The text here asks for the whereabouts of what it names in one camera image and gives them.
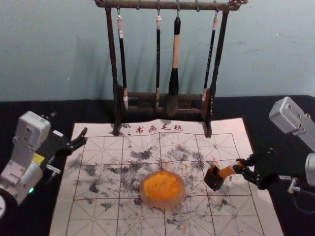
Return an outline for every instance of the calligraphy brush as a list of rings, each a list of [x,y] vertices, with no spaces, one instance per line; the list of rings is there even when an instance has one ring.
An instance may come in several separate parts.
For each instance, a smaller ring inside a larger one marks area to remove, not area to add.
[[[166,107],[168,116],[175,115],[178,108],[178,57],[180,30],[181,20],[179,19],[179,16],[177,16],[174,22],[173,66],[168,85],[168,101]]]
[[[122,17],[120,14],[117,16],[116,19],[117,19],[118,33],[119,33],[120,56],[121,56],[121,60],[122,60],[124,105],[125,105],[126,110],[128,110],[128,91],[127,91],[127,81],[126,81],[123,23],[122,23]]]
[[[160,54],[160,34],[161,34],[161,16],[157,16],[157,89],[156,89],[156,108],[159,100],[159,54]]]
[[[208,83],[208,77],[209,77],[209,70],[210,70],[210,62],[211,62],[211,56],[212,56],[212,49],[213,49],[213,42],[215,39],[215,34],[216,34],[216,27],[217,27],[217,18],[218,12],[216,12],[216,16],[213,19],[213,27],[212,27],[212,35],[211,35],[211,41],[210,41],[210,49],[209,49],[209,55],[208,55],[208,63],[207,63],[207,69],[206,69],[206,77],[205,77],[205,84],[203,87],[203,92],[202,92],[202,97],[201,101],[204,103],[206,100],[206,90],[207,90],[207,83]]]

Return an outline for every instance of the black table surface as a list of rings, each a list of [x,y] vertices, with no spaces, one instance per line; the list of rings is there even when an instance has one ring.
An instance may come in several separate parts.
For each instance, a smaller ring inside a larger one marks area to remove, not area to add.
[[[268,118],[273,104],[284,96],[229,97],[216,98],[214,103],[214,120],[243,117],[254,152],[274,147],[275,158],[283,166],[303,170],[307,155],[312,152],[298,137],[283,134]],[[311,96],[290,96],[305,113],[315,117],[315,98]],[[12,152],[15,128],[18,117],[26,111],[37,114],[49,114],[57,111],[58,116],[52,122],[52,128],[71,137],[76,122],[113,123],[110,112],[111,101],[44,101],[44,102],[1,102],[0,103],[0,172],[7,164]],[[124,122],[149,121],[166,118],[146,114],[129,114]],[[175,116],[172,119],[200,121],[199,116]],[[63,169],[65,157],[57,157],[55,166]],[[0,235],[49,235],[62,176],[58,176],[50,185],[37,185],[20,205],[17,212],[4,219],[5,226]],[[268,191],[271,195],[284,235],[314,235],[315,215],[305,215],[293,205],[292,197],[287,193],[288,181],[273,183]],[[300,196],[298,203],[305,208],[315,209],[315,201],[307,196]]]

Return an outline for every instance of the cable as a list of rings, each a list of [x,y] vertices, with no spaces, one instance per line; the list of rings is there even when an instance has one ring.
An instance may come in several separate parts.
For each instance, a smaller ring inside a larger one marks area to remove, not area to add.
[[[304,189],[300,189],[298,192],[302,192],[302,193],[305,193],[305,194],[308,194],[310,196],[313,196],[315,197],[315,193],[312,193],[310,191],[307,191],[307,190],[304,190]],[[293,203],[294,203],[294,206],[301,212],[305,213],[305,214],[308,214],[308,215],[311,215],[311,214],[315,214],[315,210],[305,210],[305,209],[302,209],[298,206],[297,202],[296,202],[296,196],[293,196]]]

